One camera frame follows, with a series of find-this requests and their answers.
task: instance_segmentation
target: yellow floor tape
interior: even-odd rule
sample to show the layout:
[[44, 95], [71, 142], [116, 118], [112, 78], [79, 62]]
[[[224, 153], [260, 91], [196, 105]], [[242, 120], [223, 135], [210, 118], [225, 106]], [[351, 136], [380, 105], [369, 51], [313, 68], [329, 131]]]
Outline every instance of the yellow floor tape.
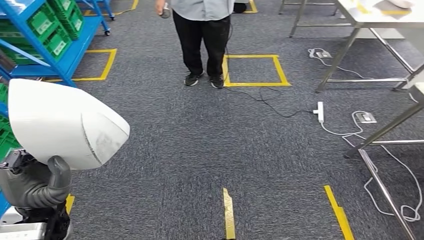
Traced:
[[256, 14], [258, 12], [258, 9], [256, 8], [256, 4], [254, 0], [249, 0], [249, 4], [250, 4], [250, 9], [251, 10], [247, 10], [244, 11], [244, 14]]
[[234, 212], [233, 212], [233, 199], [228, 194], [228, 190], [222, 188], [223, 199], [224, 199], [224, 214], [225, 214], [225, 238], [236, 239], [236, 228], [234, 225]]
[[69, 194], [66, 198], [66, 212], [71, 213], [72, 205], [74, 204], [75, 197]]
[[[260, 58], [272, 58], [272, 61], [277, 71], [280, 82], [231, 82], [228, 59], [260, 59]], [[224, 76], [225, 87], [289, 87], [291, 84], [287, 81], [286, 75], [284, 74], [283, 68], [281, 67], [279, 56], [275, 54], [244, 54], [244, 55], [224, 55], [222, 61], [222, 71]]]
[[[124, 14], [124, 13], [126, 13], [126, 12], [129, 12], [129, 11], [132, 11], [132, 10], [135, 10], [136, 8], [137, 8], [137, 5], [139, 4], [139, 0], [134, 0], [133, 2], [132, 2], [132, 6], [131, 6], [131, 8], [130, 9], [128, 9], [128, 10], [125, 10], [125, 11], [120, 11], [120, 12], [114, 12], [113, 14], [116, 16], [116, 15], [121, 15], [121, 14]], [[94, 14], [91, 10], [86, 10], [85, 12], [84, 12], [84, 16], [96, 16], [97, 14]]]
[[[109, 53], [109, 58], [107, 59], [106, 62], [106, 66], [103, 69], [103, 72], [101, 73], [101, 76], [96, 76], [96, 77], [81, 77], [81, 78], [72, 78], [73, 81], [103, 81], [106, 80], [106, 78], [109, 75], [109, 72], [111, 71], [112, 68], [112, 64], [114, 64], [115, 61], [115, 57], [117, 55], [117, 49], [113, 48], [113, 49], [94, 49], [94, 50], [87, 50], [85, 53]], [[60, 82], [62, 81], [61, 79], [49, 79], [46, 80], [46, 82]]]
[[349, 226], [348, 218], [346, 217], [345, 211], [341, 206], [337, 204], [336, 198], [334, 197], [331, 187], [329, 185], [325, 185], [324, 189], [327, 193], [328, 200], [331, 203], [331, 207], [334, 211], [335, 217], [337, 218], [338, 224], [340, 225], [344, 239], [355, 240], [354, 235], [352, 234], [351, 227]]
[[[369, 11], [359, 0], [352, 0], [352, 2], [356, 2], [356, 8], [362, 13], [362, 14], [371, 14], [372, 12]], [[409, 14], [410, 10], [380, 10], [380, 12], [384, 15], [406, 15]]]

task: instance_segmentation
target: gray robot arm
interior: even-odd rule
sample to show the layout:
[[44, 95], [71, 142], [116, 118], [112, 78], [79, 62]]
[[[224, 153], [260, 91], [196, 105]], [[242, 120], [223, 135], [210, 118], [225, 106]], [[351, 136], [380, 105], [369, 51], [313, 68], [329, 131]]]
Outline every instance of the gray robot arm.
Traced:
[[63, 203], [70, 191], [71, 170], [59, 156], [47, 165], [25, 150], [12, 151], [0, 165], [0, 188], [6, 200], [22, 209], [41, 209]]

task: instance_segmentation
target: green plastic crate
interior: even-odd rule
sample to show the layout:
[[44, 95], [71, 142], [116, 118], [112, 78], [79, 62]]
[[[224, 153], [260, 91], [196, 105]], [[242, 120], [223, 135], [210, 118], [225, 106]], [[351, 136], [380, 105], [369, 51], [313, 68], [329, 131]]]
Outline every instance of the green plastic crate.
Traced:
[[[33, 46], [31, 45], [20, 45], [20, 44], [15, 44], [15, 47], [21, 49], [22, 51], [27, 52], [28, 54], [31, 54], [32, 56], [34, 56], [37, 59], [43, 60], [43, 56], [41, 56], [37, 50], [34, 49]], [[0, 47], [0, 50], [2, 50], [6, 56], [8, 56], [15, 64], [20, 64], [20, 65], [31, 65], [31, 64], [38, 64], [36, 62], [34, 62], [33, 60], [30, 60], [29, 58], [10, 50], [9, 48], [5, 48], [5, 47]]]
[[0, 132], [2, 132], [0, 134], [0, 156], [4, 158], [9, 153], [10, 149], [19, 148], [20, 144], [16, 140], [12, 131], [8, 131], [6, 129], [0, 129]]
[[10, 149], [19, 148], [20, 144], [12, 132], [9, 120], [3, 116], [0, 117], [0, 162], [6, 157]]
[[78, 8], [75, 0], [47, 0], [47, 2], [55, 10], [57, 18], [61, 21], [69, 19], [74, 8]]
[[0, 19], [0, 39], [10, 44], [29, 44], [24, 35], [8, 19]]
[[45, 48], [55, 59], [60, 59], [71, 46], [72, 40], [62, 25], [48, 37], [44, 43]]
[[8, 103], [8, 86], [6, 86], [5, 84], [1, 84], [1, 83], [0, 83], [0, 102], [3, 102], [5, 104]]
[[63, 27], [68, 32], [72, 40], [80, 38], [81, 31], [83, 29], [84, 17], [78, 5], [74, 5], [73, 10], [66, 20], [60, 20]]
[[53, 9], [44, 3], [28, 20], [29, 28], [35, 36], [44, 42], [61, 24]]
[[[47, 3], [44, 3], [26, 22], [40, 42], [46, 41], [61, 24]], [[30, 45], [24, 35], [8, 19], [0, 19], [0, 39], [13, 45]]]

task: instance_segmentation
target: person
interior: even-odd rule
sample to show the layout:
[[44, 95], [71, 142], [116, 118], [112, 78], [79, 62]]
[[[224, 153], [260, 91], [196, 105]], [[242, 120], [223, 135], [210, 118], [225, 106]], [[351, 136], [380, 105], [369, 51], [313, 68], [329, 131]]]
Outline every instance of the person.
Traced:
[[[166, 0], [156, 0], [156, 13], [161, 15]], [[224, 87], [223, 59], [229, 40], [235, 0], [171, 0], [172, 16], [181, 42], [184, 64], [190, 74], [184, 84], [194, 86], [205, 74], [201, 59], [201, 42], [207, 50], [206, 72], [212, 87]]]

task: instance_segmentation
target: gray shirt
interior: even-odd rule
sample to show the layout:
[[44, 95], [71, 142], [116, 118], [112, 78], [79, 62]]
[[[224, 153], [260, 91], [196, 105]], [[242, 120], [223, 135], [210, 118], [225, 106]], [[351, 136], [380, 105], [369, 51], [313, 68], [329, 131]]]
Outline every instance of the gray shirt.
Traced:
[[192, 21], [216, 21], [228, 17], [236, 0], [171, 0], [172, 9]]

